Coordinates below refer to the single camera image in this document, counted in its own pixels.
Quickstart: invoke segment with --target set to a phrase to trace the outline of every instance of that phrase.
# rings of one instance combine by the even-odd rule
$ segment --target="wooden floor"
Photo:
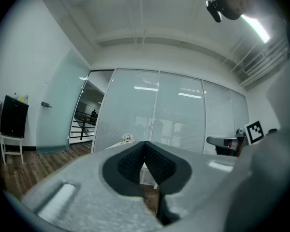
[[[18,155],[6,155],[3,164],[0,152],[0,181],[2,189],[20,199],[36,183],[70,162],[89,154],[91,143],[72,145],[68,150],[37,155],[35,151],[24,151],[24,164]],[[159,192],[152,186],[141,185],[145,191],[145,203],[152,212],[157,212]]]

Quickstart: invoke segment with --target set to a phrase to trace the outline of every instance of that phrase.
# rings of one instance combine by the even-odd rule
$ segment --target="glass door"
[[[73,50],[56,69],[40,107],[36,135],[38,154],[68,149],[73,114],[89,72]]]

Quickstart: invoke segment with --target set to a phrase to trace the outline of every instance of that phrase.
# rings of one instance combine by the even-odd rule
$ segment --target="frosted glass panel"
[[[244,125],[248,124],[248,107],[246,98],[233,90],[230,90],[234,109],[235,131],[239,128],[244,129]]]
[[[68,149],[71,122],[89,68],[72,50],[57,67],[47,85],[43,102],[51,108],[39,107],[37,153]]]
[[[160,73],[151,141],[202,152],[204,134],[201,80]]]
[[[149,140],[157,81],[158,72],[116,71],[100,111],[94,152],[121,142],[125,133]]]
[[[230,90],[204,81],[206,138],[234,137],[234,113]],[[215,146],[205,142],[204,153],[216,154]]]

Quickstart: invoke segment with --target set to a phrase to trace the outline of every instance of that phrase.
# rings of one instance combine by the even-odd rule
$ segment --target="white chair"
[[[6,147],[5,147],[5,143],[4,143],[4,139],[10,139],[10,140],[16,140],[19,141],[19,149],[20,152],[6,152]],[[4,135],[0,132],[0,143],[1,143],[1,153],[2,153],[2,158],[3,158],[3,162],[5,164],[5,155],[20,155],[21,157],[21,162],[24,164],[24,159],[23,159],[23,149],[21,147],[21,141],[23,139],[21,137],[11,137],[11,136],[7,136]]]

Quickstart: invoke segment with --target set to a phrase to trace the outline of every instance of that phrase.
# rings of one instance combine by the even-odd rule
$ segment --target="ceiling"
[[[222,18],[221,23],[216,23],[206,9],[206,0],[44,2],[89,63],[99,49],[114,44],[169,44],[218,59],[243,82],[250,76],[242,69],[247,64],[257,63],[258,67],[258,61],[264,57],[260,52],[267,52],[271,45],[285,38],[282,20],[273,16],[259,20],[271,37],[266,44],[242,18]]]

